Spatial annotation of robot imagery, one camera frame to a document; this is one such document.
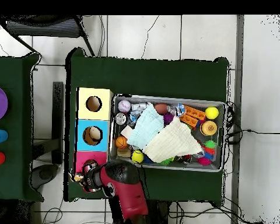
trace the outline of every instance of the round orange toy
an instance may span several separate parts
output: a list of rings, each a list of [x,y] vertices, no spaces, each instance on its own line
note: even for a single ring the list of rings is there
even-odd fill
[[[217,125],[213,121],[206,121],[200,125],[200,131],[205,136],[211,136],[217,131]]]
[[[127,139],[124,137],[124,136],[119,136],[117,139],[116,139],[116,147],[118,149],[124,149],[128,146],[127,144]]]

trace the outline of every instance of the gray metal tray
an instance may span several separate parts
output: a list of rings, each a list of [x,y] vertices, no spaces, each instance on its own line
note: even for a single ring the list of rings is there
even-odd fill
[[[129,158],[117,157],[117,147],[115,145],[116,138],[120,135],[120,132],[124,127],[116,124],[114,116],[119,113],[117,108],[118,103],[121,100],[128,100],[131,104],[137,104],[141,102],[151,102],[156,103],[166,103],[166,104],[176,104],[181,103],[187,106],[193,107],[197,110],[205,111],[209,106],[215,106],[219,110],[219,115],[213,120],[217,126],[218,131],[213,136],[202,135],[199,128],[196,128],[192,131],[192,135],[196,140],[200,140],[201,143],[204,143],[207,140],[213,140],[218,144],[216,149],[215,157],[212,163],[209,166],[203,166],[197,162],[197,159],[192,156],[191,162],[180,163],[180,162],[171,162],[167,166],[159,166],[157,164],[151,163],[141,163],[135,164],[137,167],[148,167],[155,169],[170,169],[170,170],[186,170],[186,171],[201,171],[201,172],[218,172],[222,170],[224,166],[224,154],[225,154],[225,134],[226,134],[226,120],[227,120],[227,107],[224,102],[219,101],[205,101],[205,100],[187,100],[187,99],[175,99],[175,98],[163,98],[163,97],[150,97],[150,96],[123,96],[121,94],[116,94],[113,97],[113,110],[111,113],[111,125],[110,125],[110,142],[109,142],[109,153],[108,160],[122,159],[127,160],[131,163],[133,161]]]

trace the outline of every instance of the green tablecloth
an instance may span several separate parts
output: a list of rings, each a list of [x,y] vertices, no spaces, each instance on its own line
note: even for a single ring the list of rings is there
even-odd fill
[[[66,116],[65,151],[69,151],[69,167],[74,160],[76,88],[105,88],[113,93],[161,96],[183,99],[226,101],[228,61],[216,62],[156,59],[88,58],[74,49],[66,59],[66,99],[70,110]],[[168,201],[205,200],[221,203],[222,172],[145,169],[150,199]],[[78,183],[65,182],[65,198],[102,198],[102,192],[85,193]]]
[[[33,128],[30,75],[38,60],[38,54],[0,57],[0,88],[8,97],[8,110],[0,119],[0,129],[9,134],[8,140],[0,143],[0,151],[6,156],[0,165],[0,199],[43,200],[29,184]]]

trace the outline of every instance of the white cloth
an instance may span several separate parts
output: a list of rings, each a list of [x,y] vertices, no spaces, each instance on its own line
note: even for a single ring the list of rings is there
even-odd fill
[[[168,158],[193,155],[202,151],[191,130],[178,117],[163,128],[143,149],[152,161],[159,163]]]
[[[132,130],[127,143],[143,149],[164,128],[164,118],[156,112],[152,103],[143,111]]]

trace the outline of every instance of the yellow box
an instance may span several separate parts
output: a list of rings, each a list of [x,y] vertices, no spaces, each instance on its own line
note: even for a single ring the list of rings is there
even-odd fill
[[[80,120],[110,120],[113,93],[110,89],[80,87],[78,118]]]

